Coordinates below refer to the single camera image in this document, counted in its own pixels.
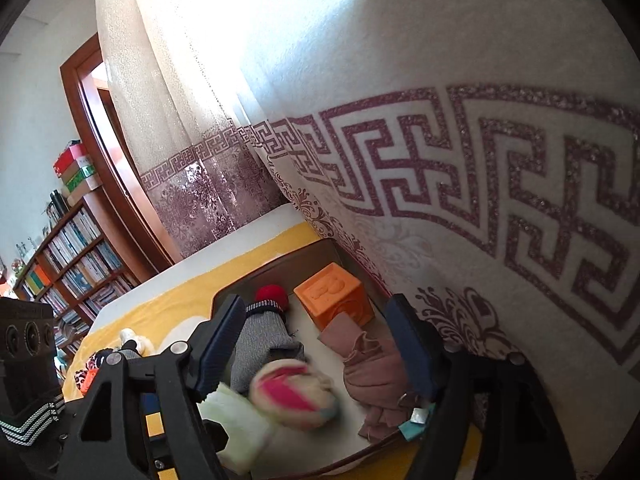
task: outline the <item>blue gripper pad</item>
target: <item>blue gripper pad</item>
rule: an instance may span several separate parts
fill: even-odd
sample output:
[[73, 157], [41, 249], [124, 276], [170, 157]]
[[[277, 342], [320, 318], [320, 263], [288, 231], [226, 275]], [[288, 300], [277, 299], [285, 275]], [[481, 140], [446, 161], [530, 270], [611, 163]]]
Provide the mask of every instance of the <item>blue gripper pad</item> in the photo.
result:
[[442, 339], [438, 331], [417, 317], [403, 294], [389, 299], [384, 315], [414, 390], [433, 400], [446, 383], [439, 377]]
[[192, 350], [184, 382], [196, 400], [204, 400], [217, 389], [245, 319], [244, 301], [230, 294], [214, 317], [200, 323], [189, 338]]

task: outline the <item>ball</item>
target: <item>ball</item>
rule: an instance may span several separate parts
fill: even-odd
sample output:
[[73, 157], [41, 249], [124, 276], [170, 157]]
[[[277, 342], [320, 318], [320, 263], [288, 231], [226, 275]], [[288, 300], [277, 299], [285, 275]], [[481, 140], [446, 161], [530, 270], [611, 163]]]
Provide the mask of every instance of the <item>ball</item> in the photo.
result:
[[286, 312], [289, 307], [287, 291], [279, 285], [265, 285], [259, 288], [255, 293], [255, 302], [263, 300], [275, 301], [283, 312]]
[[333, 381], [307, 363], [279, 359], [251, 381], [249, 400], [275, 422], [297, 430], [319, 428], [338, 413]]

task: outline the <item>curtain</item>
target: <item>curtain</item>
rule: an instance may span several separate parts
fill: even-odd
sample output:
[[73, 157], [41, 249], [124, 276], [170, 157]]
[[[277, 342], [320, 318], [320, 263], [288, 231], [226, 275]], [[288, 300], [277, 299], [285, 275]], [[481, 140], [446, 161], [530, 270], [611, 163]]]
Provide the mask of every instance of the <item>curtain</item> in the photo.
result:
[[173, 70], [206, 56], [316, 232], [445, 338], [522, 351], [600, 471], [640, 410], [640, 63], [602, 3], [153, 0], [145, 24], [171, 6]]
[[221, 106], [180, 7], [171, 0], [96, 4], [100, 47], [127, 146], [182, 256], [285, 203]]

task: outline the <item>bookshelf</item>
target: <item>bookshelf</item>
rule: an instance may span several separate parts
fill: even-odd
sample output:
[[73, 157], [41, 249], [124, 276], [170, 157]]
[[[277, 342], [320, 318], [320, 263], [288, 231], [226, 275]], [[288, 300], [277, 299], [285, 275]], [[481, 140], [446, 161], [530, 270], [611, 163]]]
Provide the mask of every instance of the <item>bookshelf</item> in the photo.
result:
[[156, 273], [98, 188], [52, 228], [14, 291], [51, 305], [56, 346], [72, 359], [100, 310]]

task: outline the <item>pink cloth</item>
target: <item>pink cloth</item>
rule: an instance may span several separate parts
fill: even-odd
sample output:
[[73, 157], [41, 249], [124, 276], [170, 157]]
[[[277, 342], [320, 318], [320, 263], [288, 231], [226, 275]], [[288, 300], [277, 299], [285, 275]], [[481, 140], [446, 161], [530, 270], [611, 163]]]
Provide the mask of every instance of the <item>pink cloth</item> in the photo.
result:
[[412, 409], [398, 406], [411, 385], [393, 339], [370, 338], [345, 313], [338, 314], [318, 339], [344, 358], [347, 392], [369, 409], [360, 436], [379, 441], [410, 418]]

